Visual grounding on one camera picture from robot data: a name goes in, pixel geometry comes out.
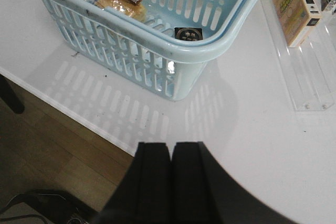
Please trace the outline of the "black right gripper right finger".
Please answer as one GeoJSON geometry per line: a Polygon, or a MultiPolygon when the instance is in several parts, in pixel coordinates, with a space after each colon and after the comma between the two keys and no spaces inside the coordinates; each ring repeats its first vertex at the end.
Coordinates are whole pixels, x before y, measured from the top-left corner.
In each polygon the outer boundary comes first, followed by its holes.
{"type": "Polygon", "coordinates": [[[172,223],[293,223],[237,183],[202,142],[176,143],[172,223]]]}

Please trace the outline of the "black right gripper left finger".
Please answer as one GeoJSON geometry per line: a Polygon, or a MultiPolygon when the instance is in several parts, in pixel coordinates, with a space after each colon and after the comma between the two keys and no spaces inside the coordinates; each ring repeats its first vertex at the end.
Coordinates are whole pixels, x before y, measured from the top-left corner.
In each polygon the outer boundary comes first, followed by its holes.
{"type": "Polygon", "coordinates": [[[171,163],[164,143],[139,143],[123,180],[97,223],[169,223],[171,163]]]}

